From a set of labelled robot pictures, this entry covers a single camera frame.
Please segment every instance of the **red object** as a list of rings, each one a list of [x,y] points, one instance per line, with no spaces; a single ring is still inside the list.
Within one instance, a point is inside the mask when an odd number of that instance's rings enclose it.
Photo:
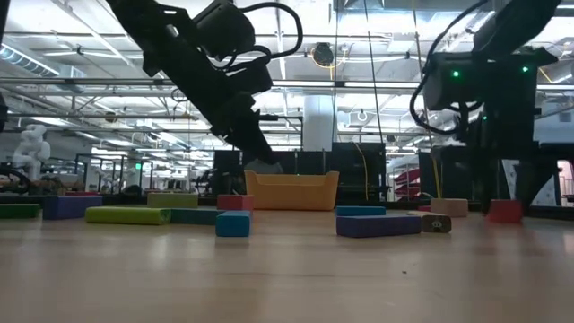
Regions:
[[[521,223],[522,204],[512,200],[492,200],[486,220],[492,223]]]
[[[253,211],[253,196],[219,195],[217,209]]]
[[[98,192],[65,192],[66,196],[98,196]]]

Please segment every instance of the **pillar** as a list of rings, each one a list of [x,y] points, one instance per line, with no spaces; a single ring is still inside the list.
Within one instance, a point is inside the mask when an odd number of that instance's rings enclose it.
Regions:
[[[334,97],[310,95],[303,107],[303,150],[330,152],[336,136]]]

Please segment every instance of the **foam block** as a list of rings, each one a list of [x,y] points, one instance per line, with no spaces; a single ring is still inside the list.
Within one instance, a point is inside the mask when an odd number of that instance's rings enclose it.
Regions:
[[[217,209],[227,211],[253,211],[253,197],[219,195],[217,196]]]
[[[468,200],[458,198],[433,198],[430,211],[450,217],[468,216]]]
[[[218,237],[248,237],[251,227],[250,211],[228,211],[217,216],[215,234]]]
[[[44,198],[44,220],[83,218],[88,207],[101,206],[101,196],[48,196]]]
[[[151,208],[197,208],[199,197],[188,193],[150,193],[147,205]]]
[[[440,214],[424,215],[422,218],[422,231],[429,233],[449,233],[452,230],[452,221],[448,216]]]
[[[522,223],[522,203],[512,200],[492,200],[486,220],[492,223]]]
[[[387,209],[383,206],[338,206],[336,216],[365,216],[386,215]]]
[[[418,216],[337,216],[337,235],[373,238],[421,233]]]
[[[215,225],[219,210],[171,209],[171,223]]]
[[[170,217],[170,209],[101,206],[86,210],[87,223],[162,225],[169,223]]]
[[[38,216],[39,205],[0,205],[0,219],[34,219]]]

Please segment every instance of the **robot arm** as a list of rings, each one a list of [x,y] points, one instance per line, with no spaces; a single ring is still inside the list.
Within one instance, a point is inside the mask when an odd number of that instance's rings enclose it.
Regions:
[[[259,111],[251,109],[255,104],[251,95],[273,85],[266,64],[295,53],[302,43],[301,22],[291,8],[263,3],[239,9],[230,1],[215,0],[190,19],[185,9],[154,0],[107,1],[142,49],[143,69],[149,76],[163,71],[211,123],[214,135],[264,162],[276,162],[259,128]],[[243,13],[266,7],[283,9],[294,18],[298,39],[293,49],[271,54],[268,48],[255,45],[255,31]],[[233,64],[237,55],[250,51],[263,55]],[[216,67],[208,57],[231,60]]]

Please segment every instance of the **black machine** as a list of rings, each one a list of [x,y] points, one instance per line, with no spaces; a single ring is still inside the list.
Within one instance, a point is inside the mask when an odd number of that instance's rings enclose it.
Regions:
[[[143,69],[149,76],[163,71],[211,123],[211,131],[259,160],[276,163],[259,128],[259,111],[253,111],[253,94],[271,89],[266,65],[295,53],[303,41],[299,16],[279,3],[254,4],[239,9],[228,0],[215,0],[195,18],[187,11],[154,0],[107,0],[117,19],[143,51]],[[255,45],[255,31],[243,14],[274,7],[295,20],[295,47],[272,54]],[[247,52],[263,55],[233,64]],[[215,66],[208,57],[225,66]]]
[[[523,47],[543,30],[561,0],[512,0],[474,34],[472,52],[434,53],[448,29],[487,2],[461,13],[432,44],[410,111],[419,126],[466,143],[466,147],[433,147],[431,152],[438,159],[466,157],[461,162],[470,165],[484,212],[491,202],[493,165],[499,159],[521,160],[516,198],[526,210],[556,172],[557,159],[571,159],[569,154],[574,154],[570,145],[539,144],[533,139],[537,71],[558,59],[544,48]],[[414,101],[420,92],[430,110],[459,113],[453,129],[437,129],[419,118]],[[469,113],[480,107],[478,119],[469,124]]]

